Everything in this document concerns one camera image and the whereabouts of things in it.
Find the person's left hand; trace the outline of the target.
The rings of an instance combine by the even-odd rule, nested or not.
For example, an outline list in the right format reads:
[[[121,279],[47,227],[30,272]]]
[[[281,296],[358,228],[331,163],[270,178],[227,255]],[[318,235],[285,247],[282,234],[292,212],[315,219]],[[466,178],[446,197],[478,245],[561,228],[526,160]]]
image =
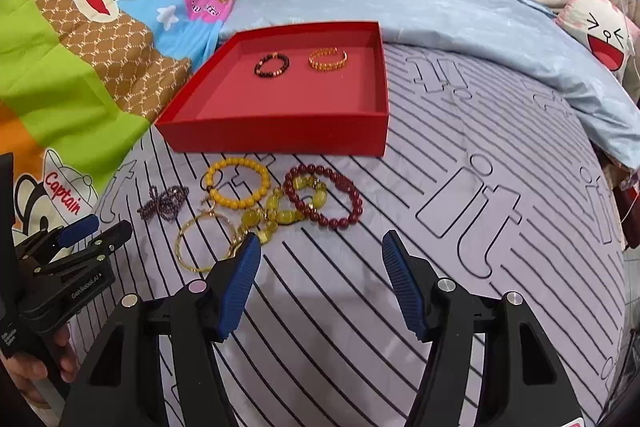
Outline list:
[[[78,373],[78,360],[70,344],[70,329],[67,325],[64,325],[53,335],[53,342],[58,347],[58,365],[61,369],[61,378],[67,384],[71,384]],[[1,355],[1,361],[18,391],[29,404],[40,409],[50,407],[35,386],[36,381],[48,378],[48,370],[43,362],[22,352],[16,352],[13,357],[8,359]]]

